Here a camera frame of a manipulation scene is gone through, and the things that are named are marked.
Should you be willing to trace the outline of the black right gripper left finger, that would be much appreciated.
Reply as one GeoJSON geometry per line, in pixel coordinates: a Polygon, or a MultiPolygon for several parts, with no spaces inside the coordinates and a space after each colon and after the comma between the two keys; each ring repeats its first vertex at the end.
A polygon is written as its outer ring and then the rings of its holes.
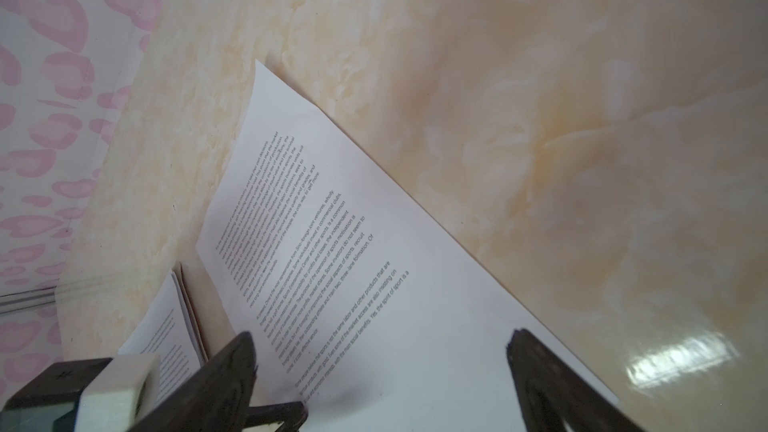
{"type": "Polygon", "coordinates": [[[131,429],[242,431],[255,370],[252,335],[241,332],[131,429]]]}

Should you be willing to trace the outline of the white text sheet wall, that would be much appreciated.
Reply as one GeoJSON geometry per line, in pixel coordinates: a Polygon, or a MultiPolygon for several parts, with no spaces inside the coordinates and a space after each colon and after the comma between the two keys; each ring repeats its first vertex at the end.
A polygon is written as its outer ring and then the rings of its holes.
{"type": "Polygon", "coordinates": [[[208,361],[179,270],[169,271],[147,313],[118,352],[120,355],[159,356],[157,404],[208,361]]]}

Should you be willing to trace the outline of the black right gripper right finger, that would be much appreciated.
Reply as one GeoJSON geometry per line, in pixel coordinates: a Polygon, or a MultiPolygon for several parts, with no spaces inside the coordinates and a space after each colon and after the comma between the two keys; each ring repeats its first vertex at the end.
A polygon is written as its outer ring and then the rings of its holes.
{"type": "Polygon", "coordinates": [[[529,330],[513,332],[506,357],[528,431],[642,431],[529,330]]]}

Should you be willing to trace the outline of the white text sheet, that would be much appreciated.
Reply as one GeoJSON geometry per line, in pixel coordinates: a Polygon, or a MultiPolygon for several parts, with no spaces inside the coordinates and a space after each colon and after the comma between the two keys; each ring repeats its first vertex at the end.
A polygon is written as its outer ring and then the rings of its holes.
{"type": "Polygon", "coordinates": [[[257,64],[196,243],[271,402],[308,431],[517,431],[528,329],[601,382],[314,104],[257,64]]]}

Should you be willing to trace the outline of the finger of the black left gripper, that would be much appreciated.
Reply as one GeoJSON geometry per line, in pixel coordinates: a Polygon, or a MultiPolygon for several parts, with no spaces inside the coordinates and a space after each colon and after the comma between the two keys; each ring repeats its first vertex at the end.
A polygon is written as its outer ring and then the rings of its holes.
{"type": "Polygon", "coordinates": [[[299,431],[308,418],[308,408],[301,402],[249,407],[244,431],[299,431]]]}

